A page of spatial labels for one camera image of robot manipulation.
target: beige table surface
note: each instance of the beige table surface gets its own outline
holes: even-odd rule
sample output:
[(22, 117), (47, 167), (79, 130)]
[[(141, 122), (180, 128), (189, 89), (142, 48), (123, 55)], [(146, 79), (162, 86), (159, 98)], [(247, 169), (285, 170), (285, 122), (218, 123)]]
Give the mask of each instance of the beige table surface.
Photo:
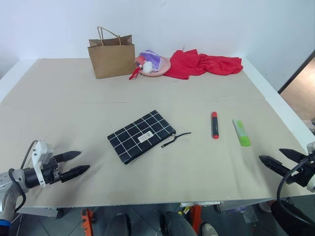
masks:
[[(107, 135), (156, 109), (177, 133), (124, 165)], [(211, 138), (210, 112), (220, 138)], [(239, 144), (232, 119), (241, 119), (252, 142)], [(188, 81), (127, 76), (96, 80), (89, 59), (40, 59), (0, 105), (0, 171), (17, 169), (34, 139), (55, 154), (82, 154), (61, 167), (91, 167), (80, 177), (28, 193), (28, 207), (78, 207), (166, 202), (261, 199), (276, 196), (281, 177), (258, 159), (270, 155), (288, 167), (279, 148), (302, 147), (243, 73), (206, 73)], [(310, 194), (297, 184), (283, 195)]]

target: purple fabric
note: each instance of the purple fabric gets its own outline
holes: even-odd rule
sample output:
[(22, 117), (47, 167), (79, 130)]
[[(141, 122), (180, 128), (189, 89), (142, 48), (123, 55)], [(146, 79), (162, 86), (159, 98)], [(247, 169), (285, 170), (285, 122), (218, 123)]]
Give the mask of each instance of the purple fabric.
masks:
[(145, 50), (144, 52), (140, 53), (141, 56), (143, 56), (146, 61), (150, 61), (153, 64), (153, 70), (154, 72), (160, 70), (160, 63), (161, 63), (161, 57), (156, 54), (155, 52), (151, 50)]

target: brown paper bag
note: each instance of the brown paper bag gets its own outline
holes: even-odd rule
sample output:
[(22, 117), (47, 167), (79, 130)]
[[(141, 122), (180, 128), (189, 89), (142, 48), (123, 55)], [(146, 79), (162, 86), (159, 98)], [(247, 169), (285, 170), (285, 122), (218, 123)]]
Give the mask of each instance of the brown paper bag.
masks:
[[(100, 26), (97, 27), (97, 30), (100, 39), (90, 39), (90, 47), (88, 47), (96, 78), (132, 74), (135, 70), (132, 36), (120, 37)], [(116, 38), (104, 39), (103, 30), (113, 34)]]

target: orange table leg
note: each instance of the orange table leg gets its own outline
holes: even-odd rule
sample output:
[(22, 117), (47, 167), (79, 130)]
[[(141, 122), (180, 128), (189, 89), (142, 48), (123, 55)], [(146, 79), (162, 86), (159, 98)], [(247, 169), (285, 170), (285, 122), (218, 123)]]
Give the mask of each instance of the orange table leg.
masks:
[(199, 228), (200, 228), (199, 226), (202, 223), (202, 220), (201, 220), (201, 206), (194, 205), (191, 208), (191, 218), (192, 218), (192, 228), (198, 234), (199, 233)]
[(84, 229), (85, 236), (93, 236), (92, 221), (94, 218), (94, 213), (92, 210), (84, 209), (81, 212), (82, 215), (82, 228)]

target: red cloth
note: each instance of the red cloth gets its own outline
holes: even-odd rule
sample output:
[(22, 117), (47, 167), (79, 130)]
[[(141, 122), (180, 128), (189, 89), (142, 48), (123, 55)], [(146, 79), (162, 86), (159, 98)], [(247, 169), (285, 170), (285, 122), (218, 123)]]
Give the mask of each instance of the red cloth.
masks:
[(242, 69), (241, 58), (227, 58), (198, 54), (197, 50), (177, 50), (171, 57), (171, 68), (164, 74), (187, 80), (189, 75), (202, 75), (207, 71), (216, 75), (237, 74)]

